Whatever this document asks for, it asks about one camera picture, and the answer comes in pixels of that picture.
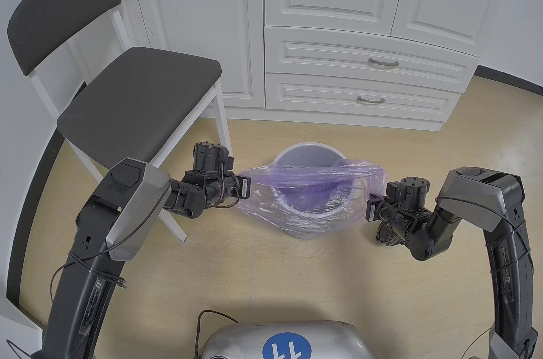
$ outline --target translucent plastic bag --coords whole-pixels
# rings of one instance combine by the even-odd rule
[[[356,225],[370,193],[383,194],[387,182],[380,166],[349,159],[330,167],[270,164],[241,175],[251,177],[250,197],[237,205],[244,213],[307,238]]]

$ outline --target blue circular logo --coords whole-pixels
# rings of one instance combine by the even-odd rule
[[[269,338],[262,349],[264,359],[309,359],[311,345],[302,335],[284,332]]]

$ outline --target drawer handle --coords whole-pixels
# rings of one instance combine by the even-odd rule
[[[378,99],[377,101],[372,101],[371,99],[365,99],[365,98],[362,98],[362,97],[358,97],[358,98],[356,98],[356,100],[359,103],[362,103],[362,104],[383,104],[384,103],[384,98]]]
[[[400,62],[398,62],[398,61],[396,61],[396,62],[381,62],[379,60],[375,60],[373,57],[370,57],[368,59],[368,62],[370,62],[370,64],[381,65],[381,66],[398,66],[400,64]]]

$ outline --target chair frame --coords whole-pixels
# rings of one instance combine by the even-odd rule
[[[124,26],[122,17],[120,16],[119,8],[114,7],[110,9],[109,15],[111,18],[111,22],[113,23],[113,27],[115,29],[115,33],[117,34],[117,38],[119,39],[120,46],[125,52],[129,48],[132,47],[132,43],[130,42],[130,38],[128,37],[128,32],[126,31],[126,27]],[[47,108],[47,111],[51,115],[51,117],[56,121],[58,117],[60,116],[61,111],[57,109],[57,107],[54,105],[53,101],[51,100],[51,97],[45,90],[44,85],[42,84],[40,78],[38,77],[38,74],[36,72],[36,69],[34,69],[28,77],[30,78],[32,84],[34,85],[34,88],[36,89],[40,99],[43,101],[45,107]],[[175,146],[179,143],[181,138],[184,136],[184,134],[187,132],[187,130],[194,124],[196,119],[200,116],[200,114],[205,110],[205,108],[209,105],[213,105],[213,111],[215,115],[215,122],[217,124],[217,130],[219,132],[219,140],[221,141],[221,145],[226,146],[228,148],[228,151],[230,152],[230,155],[232,155],[232,145],[230,143],[230,134],[228,132],[228,124],[227,124],[227,117],[224,110],[224,100],[223,100],[223,92],[221,89],[221,78],[219,78],[213,86],[206,92],[206,94],[200,99],[200,102],[192,109],[192,111],[186,116],[185,119],[180,123],[180,125],[174,130],[174,132],[171,134],[171,136],[166,140],[166,143],[162,146],[159,152],[153,157],[151,162],[149,164],[159,167],[168,154],[175,148]],[[92,162],[91,158],[85,154],[81,149],[79,149],[77,146],[75,146],[70,140],[66,139],[70,146],[72,147],[72,150],[76,153],[79,160],[87,170],[91,173],[92,177],[96,179],[98,182],[102,180],[103,176],[99,172],[99,170],[96,168],[94,163]],[[160,220],[164,222],[164,224],[167,226],[167,228],[173,233],[173,235],[180,241],[185,241],[187,238],[187,234],[183,231],[183,229],[179,226],[179,224],[175,221],[173,216],[166,210],[161,210],[159,214]]]

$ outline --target chair leg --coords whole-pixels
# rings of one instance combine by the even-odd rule
[[[183,229],[179,226],[179,223],[175,221],[173,216],[168,213],[166,210],[160,210],[159,213],[159,219],[164,222],[164,225],[168,229],[170,229],[170,232],[180,241],[185,241],[187,239],[187,234]]]
[[[215,84],[215,97],[211,101],[213,104],[213,113],[215,115],[215,123],[217,124],[217,130],[219,131],[219,140],[221,145],[226,146],[231,156],[232,143],[230,142],[230,133],[228,132],[227,114],[224,110],[223,91],[221,89],[221,79],[218,79]]]
[[[81,163],[85,165],[87,170],[91,173],[92,177],[96,179],[98,182],[100,182],[103,178],[102,174],[99,172],[99,170],[96,168],[90,157],[85,154],[85,152],[81,151],[77,146],[75,146],[72,142],[68,140],[68,143],[72,147],[73,151],[76,153],[76,155],[81,160]]]

